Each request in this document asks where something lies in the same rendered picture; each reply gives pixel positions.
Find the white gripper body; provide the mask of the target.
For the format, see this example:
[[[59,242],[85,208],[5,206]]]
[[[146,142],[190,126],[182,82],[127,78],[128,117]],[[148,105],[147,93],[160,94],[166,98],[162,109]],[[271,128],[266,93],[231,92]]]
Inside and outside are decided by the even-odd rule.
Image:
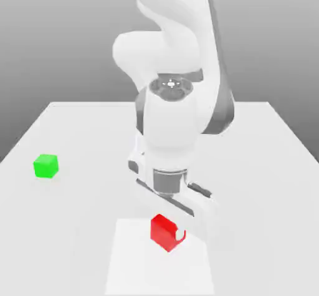
[[[152,211],[202,241],[210,240],[217,220],[217,203],[210,190],[182,179],[180,192],[168,195],[153,190],[140,179],[136,179],[136,183],[135,194]]]

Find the small red cube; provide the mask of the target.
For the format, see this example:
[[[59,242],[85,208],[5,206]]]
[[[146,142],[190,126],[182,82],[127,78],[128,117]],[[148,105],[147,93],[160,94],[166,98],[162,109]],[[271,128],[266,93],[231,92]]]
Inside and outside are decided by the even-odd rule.
[[[177,245],[182,243],[175,240],[177,228],[173,221],[161,214],[157,214],[150,222],[150,238],[166,252],[171,252]]]

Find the small green cube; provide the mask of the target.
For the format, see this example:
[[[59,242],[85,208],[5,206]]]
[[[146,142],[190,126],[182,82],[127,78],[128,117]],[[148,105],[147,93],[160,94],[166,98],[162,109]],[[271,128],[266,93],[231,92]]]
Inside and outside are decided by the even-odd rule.
[[[38,178],[53,178],[59,171],[57,155],[41,154],[33,162],[34,172]]]

